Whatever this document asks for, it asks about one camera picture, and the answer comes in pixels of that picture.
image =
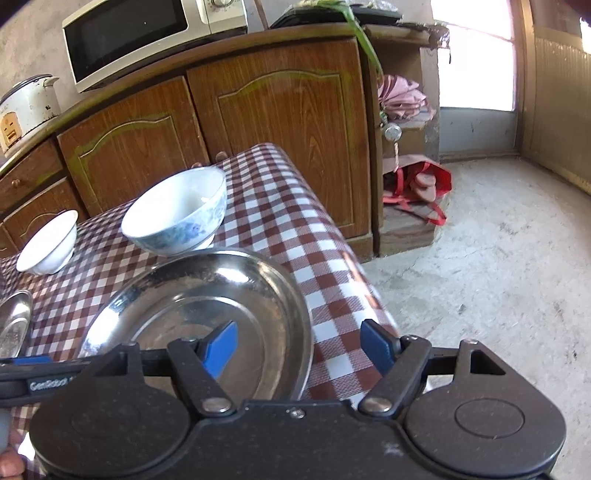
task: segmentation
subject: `metal tray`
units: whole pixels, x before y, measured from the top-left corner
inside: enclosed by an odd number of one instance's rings
[[[192,252],[135,277],[95,317],[79,356],[131,341],[165,348],[228,320],[238,324],[238,348],[218,381],[230,398],[299,398],[312,355],[306,302],[282,267],[242,249]],[[171,391],[169,379],[146,382]]]
[[[33,297],[28,290],[18,290],[0,304],[0,358],[18,356],[32,312]]]

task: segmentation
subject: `rice cooker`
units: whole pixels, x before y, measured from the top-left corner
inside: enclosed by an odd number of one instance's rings
[[[39,125],[61,113],[48,73],[17,83],[0,100],[0,145],[6,151]]]

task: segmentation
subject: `wooden door frame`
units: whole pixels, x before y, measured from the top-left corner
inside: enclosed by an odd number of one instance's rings
[[[531,156],[535,112],[535,35],[530,0],[510,0],[517,59],[517,135],[515,148]]]

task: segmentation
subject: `white microwave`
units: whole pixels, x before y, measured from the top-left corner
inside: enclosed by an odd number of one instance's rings
[[[62,23],[78,92],[246,28],[244,0],[92,0]]]

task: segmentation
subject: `table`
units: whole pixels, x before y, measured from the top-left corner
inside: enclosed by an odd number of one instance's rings
[[[391,315],[318,198],[280,148],[260,144],[218,165],[227,175],[228,210],[213,246],[269,256],[293,273],[312,317],[313,363],[305,398],[359,401],[379,374],[361,350],[366,318],[396,333]],[[74,256],[55,275],[19,274],[16,257],[0,261],[0,291],[33,294],[26,355],[74,357],[101,305],[128,280],[163,260],[129,242],[121,219],[131,202],[79,226]],[[13,414],[26,430],[34,406]]]

